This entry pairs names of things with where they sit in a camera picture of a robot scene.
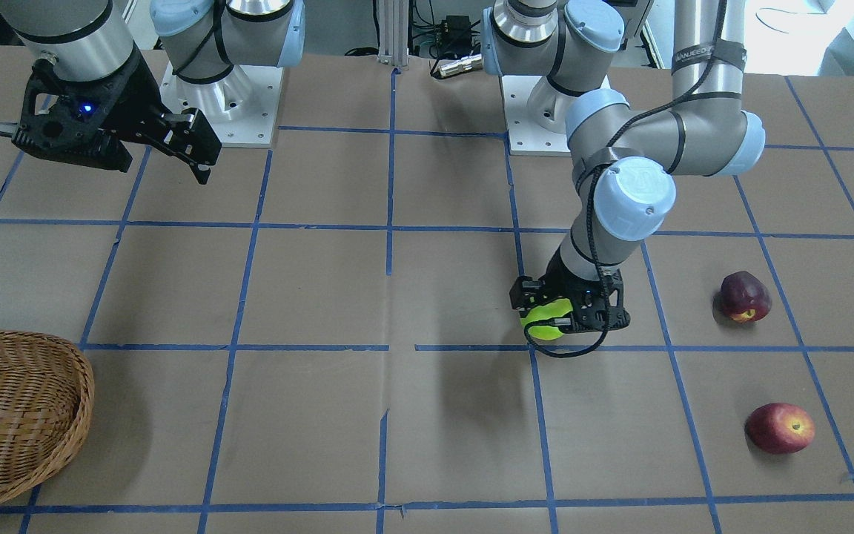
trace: wicker basket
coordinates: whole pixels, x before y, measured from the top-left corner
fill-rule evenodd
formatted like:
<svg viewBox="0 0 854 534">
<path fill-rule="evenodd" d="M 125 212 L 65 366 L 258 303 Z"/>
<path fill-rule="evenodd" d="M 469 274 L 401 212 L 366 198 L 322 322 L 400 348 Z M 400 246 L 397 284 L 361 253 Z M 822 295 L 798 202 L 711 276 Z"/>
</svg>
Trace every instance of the wicker basket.
<svg viewBox="0 0 854 534">
<path fill-rule="evenodd" d="M 0 331 L 0 503 L 67 466 L 93 400 L 91 365 L 71 342 Z"/>
</svg>

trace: cable connector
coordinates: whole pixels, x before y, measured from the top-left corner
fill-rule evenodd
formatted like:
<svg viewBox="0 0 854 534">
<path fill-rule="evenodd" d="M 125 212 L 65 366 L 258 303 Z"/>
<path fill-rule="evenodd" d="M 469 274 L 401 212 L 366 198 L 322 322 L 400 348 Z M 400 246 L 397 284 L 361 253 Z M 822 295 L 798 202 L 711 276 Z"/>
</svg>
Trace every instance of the cable connector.
<svg viewBox="0 0 854 534">
<path fill-rule="evenodd" d="M 447 65 L 441 65 L 433 76 L 437 80 L 445 80 L 474 70 L 483 70 L 483 54 L 467 56 Z"/>
</svg>

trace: green ball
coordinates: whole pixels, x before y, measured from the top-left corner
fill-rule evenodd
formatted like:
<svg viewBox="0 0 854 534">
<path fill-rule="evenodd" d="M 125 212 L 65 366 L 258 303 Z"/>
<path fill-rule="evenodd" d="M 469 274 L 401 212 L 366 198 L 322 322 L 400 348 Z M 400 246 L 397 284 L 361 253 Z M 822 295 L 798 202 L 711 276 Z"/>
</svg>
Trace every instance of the green ball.
<svg viewBox="0 0 854 534">
<path fill-rule="evenodd" d="M 529 310 L 528 315 L 519 318 L 519 324 L 525 328 L 526 325 L 532 322 L 563 317 L 564 315 L 568 315 L 569 312 L 572 312 L 572 302 L 567 300 L 567 298 L 560 298 L 559 300 L 549 302 L 545 306 L 536 306 L 532 310 Z M 542 339 L 542 341 L 552 341 L 553 339 L 562 337 L 563 334 L 555 326 L 534 326 L 529 329 L 529 335 L 536 339 Z"/>
</svg>

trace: white mounting plate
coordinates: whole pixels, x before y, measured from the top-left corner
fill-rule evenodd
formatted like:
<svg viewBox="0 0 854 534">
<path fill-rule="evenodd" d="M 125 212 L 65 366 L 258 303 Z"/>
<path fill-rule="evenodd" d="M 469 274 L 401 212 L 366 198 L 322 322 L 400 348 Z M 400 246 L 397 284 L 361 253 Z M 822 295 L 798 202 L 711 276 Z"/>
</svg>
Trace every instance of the white mounting plate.
<svg viewBox="0 0 854 534">
<path fill-rule="evenodd" d="M 271 148 L 279 112 L 279 99 L 282 95 L 284 68 L 242 65 L 242 70 L 255 85 L 259 105 L 254 106 L 254 110 L 246 116 L 230 122 L 210 121 L 210 125 L 223 146 Z M 183 105 L 181 97 L 173 90 L 176 87 L 174 80 L 176 76 L 173 75 L 173 65 L 168 64 L 160 84 L 160 96 L 163 98 L 163 105 L 173 111 L 179 111 L 183 109 Z"/>
<path fill-rule="evenodd" d="M 526 156 L 568 156 L 565 134 L 539 126 L 529 115 L 529 94 L 542 76 L 503 76 L 503 111 L 509 129 L 509 153 Z"/>
</svg>

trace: metal post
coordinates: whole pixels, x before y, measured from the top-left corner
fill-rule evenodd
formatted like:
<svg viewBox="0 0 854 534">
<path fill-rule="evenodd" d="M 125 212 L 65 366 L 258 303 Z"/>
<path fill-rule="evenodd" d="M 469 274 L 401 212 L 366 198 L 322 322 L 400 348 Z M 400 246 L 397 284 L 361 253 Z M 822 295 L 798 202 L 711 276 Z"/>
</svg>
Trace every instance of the metal post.
<svg viewBox="0 0 854 534">
<path fill-rule="evenodd" d="M 377 61 L 407 68 L 408 0 L 377 0 L 380 47 Z"/>
</svg>

